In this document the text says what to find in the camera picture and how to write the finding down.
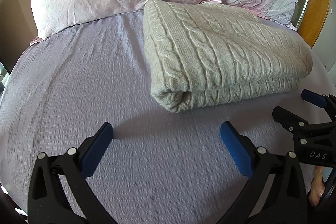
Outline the person's right hand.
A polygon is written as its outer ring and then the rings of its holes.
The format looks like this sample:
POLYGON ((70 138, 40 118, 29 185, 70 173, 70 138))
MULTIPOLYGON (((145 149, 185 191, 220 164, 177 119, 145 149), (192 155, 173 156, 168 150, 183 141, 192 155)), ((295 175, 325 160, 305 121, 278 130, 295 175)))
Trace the person's right hand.
POLYGON ((322 178, 322 171, 323 171, 322 166, 315 167, 314 177, 311 183, 309 201, 314 207, 318 205, 319 200, 325 191, 325 186, 324 186, 323 178, 322 178))

